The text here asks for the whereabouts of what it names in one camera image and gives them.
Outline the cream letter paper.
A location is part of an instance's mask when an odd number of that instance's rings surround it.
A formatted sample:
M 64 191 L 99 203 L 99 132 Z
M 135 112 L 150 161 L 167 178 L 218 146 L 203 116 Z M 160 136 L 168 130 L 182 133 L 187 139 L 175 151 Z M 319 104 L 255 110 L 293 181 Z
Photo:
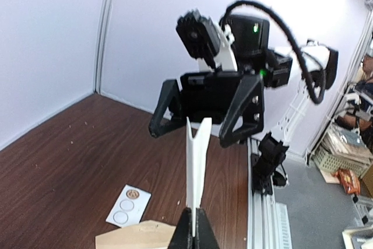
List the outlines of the cream letter paper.
M 200 208 L 205 185 L 206 154 L 212 130 L 212 118 L 202 120 L 195 134 L 186 119 L 186 206 L 191 210 L 192 237 L 196 236 L 196 213 Z

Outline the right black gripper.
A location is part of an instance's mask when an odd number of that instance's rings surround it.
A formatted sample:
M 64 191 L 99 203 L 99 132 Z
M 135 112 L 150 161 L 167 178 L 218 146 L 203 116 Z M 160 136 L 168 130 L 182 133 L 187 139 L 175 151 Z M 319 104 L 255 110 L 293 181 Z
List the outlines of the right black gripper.
M 170 120 L 161 123 L 166 109 Z M 242 72 L 186 73 L 180 80 L 165 80 L 149 122 L 149 132 L 159 138 L 205 117 L 221 124 L 220 145 L 224 148 L 245 141 L 263 130 L 263 80 Z

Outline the brown kraft envelope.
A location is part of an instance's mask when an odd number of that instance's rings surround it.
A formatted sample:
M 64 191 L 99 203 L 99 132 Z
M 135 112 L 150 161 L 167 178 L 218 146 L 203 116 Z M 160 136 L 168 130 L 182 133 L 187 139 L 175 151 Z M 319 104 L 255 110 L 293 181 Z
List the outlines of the brown kraft envelope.
M 155 220 L 100 234 L 95 237 L 95 247 L 118 248 L 167 248 L 174 234 L 175 226 Z

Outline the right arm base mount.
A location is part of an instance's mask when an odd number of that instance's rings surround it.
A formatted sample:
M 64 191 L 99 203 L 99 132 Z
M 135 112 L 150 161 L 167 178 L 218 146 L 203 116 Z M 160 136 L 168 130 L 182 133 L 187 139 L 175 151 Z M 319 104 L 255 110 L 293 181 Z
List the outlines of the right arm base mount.
M 251 153 L 252 187 L 263 195 L 273 195 L 274 187 L 288 185 L 288 175 L 283 167 L 288 146 L 275 140 L 268 132 L 260 141 L 259 153 Z

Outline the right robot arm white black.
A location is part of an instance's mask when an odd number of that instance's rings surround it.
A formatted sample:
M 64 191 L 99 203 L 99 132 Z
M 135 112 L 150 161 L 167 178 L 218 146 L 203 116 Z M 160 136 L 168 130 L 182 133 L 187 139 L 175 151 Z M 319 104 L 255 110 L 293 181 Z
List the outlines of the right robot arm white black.
M 268 48 L 270 23 L 233 14 L 215 24 L 192 10 L 178 19 L 176 31 L 199 72 L 163 82 L 149 123 L 158 138 L 187 122 L 210 118 L 220 126 L 226 148 L 264 128 L 263 91 L 288 84 L 296 74 L 296 54 Z

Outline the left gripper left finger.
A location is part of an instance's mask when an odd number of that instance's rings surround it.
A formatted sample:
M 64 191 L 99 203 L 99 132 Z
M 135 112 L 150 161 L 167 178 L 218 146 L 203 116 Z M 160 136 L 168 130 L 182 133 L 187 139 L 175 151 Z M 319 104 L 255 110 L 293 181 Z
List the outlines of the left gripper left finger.
M 168 244 L 168 249 L 193 249 L 194 241 L 192 235 L 192 211 L 185 208 L 174 230 L 173 236 Z

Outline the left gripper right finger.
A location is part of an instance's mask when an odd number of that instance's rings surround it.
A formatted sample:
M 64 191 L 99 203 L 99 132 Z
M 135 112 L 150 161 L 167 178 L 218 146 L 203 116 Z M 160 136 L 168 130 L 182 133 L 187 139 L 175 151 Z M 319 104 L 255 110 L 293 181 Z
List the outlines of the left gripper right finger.
M 219 249 L 219 244 L 214 235 L 212 226 L 204 209 L 196 210 L 195 235 L 193 237 L 195 249 Z

